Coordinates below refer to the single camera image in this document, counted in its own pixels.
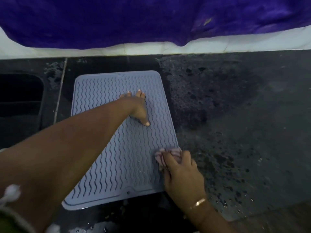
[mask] finger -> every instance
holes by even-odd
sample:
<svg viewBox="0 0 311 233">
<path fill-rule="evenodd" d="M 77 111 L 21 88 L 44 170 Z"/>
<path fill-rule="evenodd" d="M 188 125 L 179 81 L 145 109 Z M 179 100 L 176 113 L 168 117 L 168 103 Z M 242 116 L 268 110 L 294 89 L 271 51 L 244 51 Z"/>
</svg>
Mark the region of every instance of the finger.
<svg viewBox="0 0 311 233">
<path fill-rule="evenodd" d="M 143 125 L 145 126 L 149 126 L 150 125 L 150 122 L 148 121 L 148 119 L 144 118 L 144 119 L 140 119 L 139 120 Z"/>
<path fill-rule="evenodd" d="M 192 165 L 192 167 L 197 168 L 196 161 L 193 158 L 191 159 L 191 165 Z"/>
<path fill-rule="evenodd" d="M 175 170 L 179 164 L 174 159 L 174 157 L 166 151 L 162 152 L 162 155 L 163 155 L 164 162 L 165 162 L 167 168 L 171 171 L 171 173 L 175 172 Z"/>
<path fill-rule="evenodd" d="M 171 176 L 169 175 L 169 171 L 164 168 L 163 170 L 163 175 L 164 175 L 164 187 L 165 190 L 168 190 L 169 185 L 171 184 Z"/>
<path fill-rule="evenodd" d="M 142 93 L 140 94 L 140 98 L 145 99 L 145 98 L 146 98 L 145 93 L 142 92 Z"/>
<path fill-rule="evenodd" d="M 183 165 L 191 166 L 191 154 L 188 150 L 184 150 L 181 153 L 182 161 L 181 163 Z"/>
<path fill-rule="evenodd" d="M 135 96 L 137 96 L 139 98 L 141 93 L 142 93 L 142 91 L 140 89 L 138 89 L 138 91 L 136 92 Z"/>
</svg>

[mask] black countertop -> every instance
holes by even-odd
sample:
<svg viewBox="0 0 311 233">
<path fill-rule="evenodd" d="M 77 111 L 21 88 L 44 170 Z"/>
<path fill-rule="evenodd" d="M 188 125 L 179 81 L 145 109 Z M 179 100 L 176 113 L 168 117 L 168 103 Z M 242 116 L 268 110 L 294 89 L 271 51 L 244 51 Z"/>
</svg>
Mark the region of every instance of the black countertop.
<svg viewBox="0 0 311 233">
<path fill-rule="evenodd" d="M 305 50 L 68 58 L 57 121 L 70 116 L 79 75 L 158 71 L 179 145 L 196 160 L 210 202 L 229 221 L 249 217 L 311 197 L 306 185 L 311 178 L 310 56 Z M 41 75 L 47 68 L 56 75 L 54 69 L 61 70 L 63 60 L 0 61 L 0 66 L 13 70 L 19 61 L 23 71 L 34 70 L 36 64 Z M 45 102 L 49 107 L 57 103 L 57 72 L 57 77 L 47 77 L 51 89 L 57 85 Z M 51 112 L 45 119 L 52 117 Z M 191 231 L 165 193 L 77 211 L 61 209 L 56 219 L 62 232 L 101 232 L 104 227 L 113 232 L 120 225 L 137 230 L 137 225 L 150 227 L 155 221 L 170 222 L 171 230 Z"/>
</svg>

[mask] sink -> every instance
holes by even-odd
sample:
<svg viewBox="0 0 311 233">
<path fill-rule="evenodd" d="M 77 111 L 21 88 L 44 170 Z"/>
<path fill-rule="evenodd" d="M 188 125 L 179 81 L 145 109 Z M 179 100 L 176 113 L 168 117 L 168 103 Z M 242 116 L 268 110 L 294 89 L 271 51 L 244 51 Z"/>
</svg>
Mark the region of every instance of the sink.
<svg viewBox="0 0 311 233">
<path fill-rule="evenodd" d="M 30 74 L 0 74 L 0 149 L 40 130 L 43 81 Z"/>
</svg>

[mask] wavy ridge pattern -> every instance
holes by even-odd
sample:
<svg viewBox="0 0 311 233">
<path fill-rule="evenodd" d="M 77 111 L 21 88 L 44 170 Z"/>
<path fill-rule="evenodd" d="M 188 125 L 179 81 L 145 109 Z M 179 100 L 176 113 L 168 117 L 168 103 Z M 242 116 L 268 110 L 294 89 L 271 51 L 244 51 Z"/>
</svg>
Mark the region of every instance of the wavy ridge pattern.
<svg viewBox="0 0 311 233">
<path fill-rule="evenodd" d="M 161 77 L 154 71 L 84 75 L 76 79 L 72 115 L 119 98 L 128 90 L 146 92 L 151 125 L 127 118 L 73 191 L 68 209 L 78 209 L 163 190 L 154 159 L 162 147 L 177 147 Z"/>
</svg>

